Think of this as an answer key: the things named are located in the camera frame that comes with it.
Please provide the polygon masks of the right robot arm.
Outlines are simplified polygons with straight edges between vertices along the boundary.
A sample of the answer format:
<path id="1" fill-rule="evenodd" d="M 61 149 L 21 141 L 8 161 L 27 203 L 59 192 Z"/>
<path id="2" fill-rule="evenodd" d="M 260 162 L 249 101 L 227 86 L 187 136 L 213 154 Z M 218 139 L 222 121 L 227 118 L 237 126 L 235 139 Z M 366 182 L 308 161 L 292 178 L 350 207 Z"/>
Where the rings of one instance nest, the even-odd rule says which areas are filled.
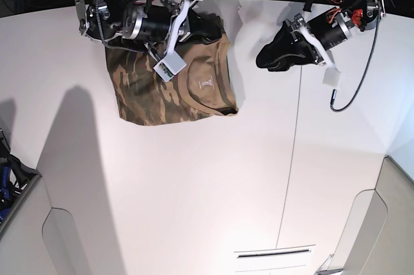
<path id="1" fill-rule="evenodd" d="M 209 45 L 223 36 L 223 23 L 215 14 L 200 15 L 176 0 L 74 0 L 79 31 L 106 49 L 149 53 L 155 61 L 167 48 L 190 42 Z"/>

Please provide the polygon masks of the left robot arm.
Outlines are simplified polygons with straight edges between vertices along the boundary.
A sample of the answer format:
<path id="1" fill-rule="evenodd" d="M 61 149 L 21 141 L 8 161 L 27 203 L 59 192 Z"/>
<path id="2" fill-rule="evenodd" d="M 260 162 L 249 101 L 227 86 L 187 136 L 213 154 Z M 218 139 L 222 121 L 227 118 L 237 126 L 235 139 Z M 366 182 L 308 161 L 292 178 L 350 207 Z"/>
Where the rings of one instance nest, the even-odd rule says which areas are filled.
<path id="1" fill-rule="evenodd" d="M 316 0 L 302 0 L 310 12 Z M 413 17 L 413 0 L 322 0 L 330 5 L 318 16 L 305 20 L 298 14 L 281 22 L 273 40 L 256 57 L 260 69 L 284 72 L 295 65 L 327 64 L 327 53 L 347 41 L 351 30 L 376 28 L 386 12 Z"/>

